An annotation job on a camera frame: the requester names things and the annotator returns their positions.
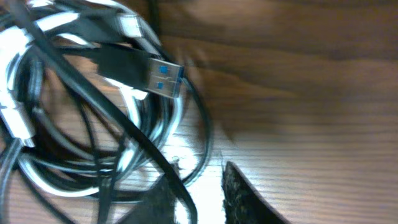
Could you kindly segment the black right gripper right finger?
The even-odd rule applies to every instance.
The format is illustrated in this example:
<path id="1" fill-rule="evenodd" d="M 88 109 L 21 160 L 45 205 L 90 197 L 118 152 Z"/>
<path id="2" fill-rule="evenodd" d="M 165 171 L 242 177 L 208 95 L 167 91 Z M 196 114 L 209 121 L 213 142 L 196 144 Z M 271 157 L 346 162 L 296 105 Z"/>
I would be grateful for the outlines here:
<path id="1" fill-rule="evenodd" d="M 288 224 L 289 221 L 267 203 L 241 172 L 228 161 L 222 175 L 226 224 Z"/>

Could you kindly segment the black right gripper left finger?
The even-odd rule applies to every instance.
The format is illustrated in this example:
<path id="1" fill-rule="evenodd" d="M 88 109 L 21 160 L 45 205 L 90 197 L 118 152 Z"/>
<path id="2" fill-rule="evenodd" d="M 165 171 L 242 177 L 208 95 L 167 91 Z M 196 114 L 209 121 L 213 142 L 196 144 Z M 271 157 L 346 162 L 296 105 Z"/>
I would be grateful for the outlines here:
<path id="1" fill-rule="evenodd" d="M 175 224 L 176 197 L 162 176 L 117 224 Z"/>

